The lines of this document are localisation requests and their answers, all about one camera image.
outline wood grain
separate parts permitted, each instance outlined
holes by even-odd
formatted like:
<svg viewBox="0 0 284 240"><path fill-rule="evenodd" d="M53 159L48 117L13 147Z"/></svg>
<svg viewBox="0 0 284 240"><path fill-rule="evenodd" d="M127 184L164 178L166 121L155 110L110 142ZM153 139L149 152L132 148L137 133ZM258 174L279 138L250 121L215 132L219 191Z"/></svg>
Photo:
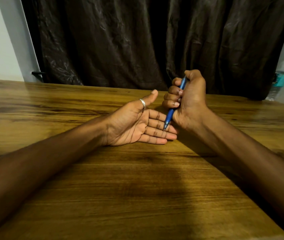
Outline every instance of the wood grain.
<svg viewBox="0 0 284 240"><path fill-rule="evenodd" d="M149 91L0 81L0 156ZM151 108L162 110L164 92ZM284 157L284 105L208 95L209 107ZM250 239L284 236L272 210L196 138L104 147L52 177L0 239Z"/></svg>

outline dark brown curtain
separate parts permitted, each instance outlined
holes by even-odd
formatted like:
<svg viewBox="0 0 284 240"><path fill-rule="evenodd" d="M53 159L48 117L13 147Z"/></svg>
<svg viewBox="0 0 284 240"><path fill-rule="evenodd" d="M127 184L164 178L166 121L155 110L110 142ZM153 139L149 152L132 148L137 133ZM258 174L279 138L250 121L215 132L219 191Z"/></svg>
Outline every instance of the dark brown curtain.
<svg viewBox="0 0 284 240"><path fill-rule="evenodd" d="M199 69L207 92L262 100L284 43L284 0L34 0L50 82L167 90Z"/></svg>

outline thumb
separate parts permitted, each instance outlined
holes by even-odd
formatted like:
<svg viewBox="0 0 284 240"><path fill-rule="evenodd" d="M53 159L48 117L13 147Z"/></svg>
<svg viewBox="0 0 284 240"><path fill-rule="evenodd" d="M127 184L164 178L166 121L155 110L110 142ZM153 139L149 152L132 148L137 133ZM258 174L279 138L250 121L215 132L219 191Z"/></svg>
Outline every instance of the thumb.
<svg viewBox="0 0 284 240"><path fill-rule="evenodd" d="M150 104L152 104L156 98L158 97L158 91L157 90L153 90L148 96L143 97L142 99L145 102L145 106L149 106Z"/></svg>
<svg viewBox="0 0 284 240"><path fill-rule="evenodd" d="M184 74L191 82L197 77L202 77L201 72L199 70L192 70L192 71L186 70Z"/></svg>

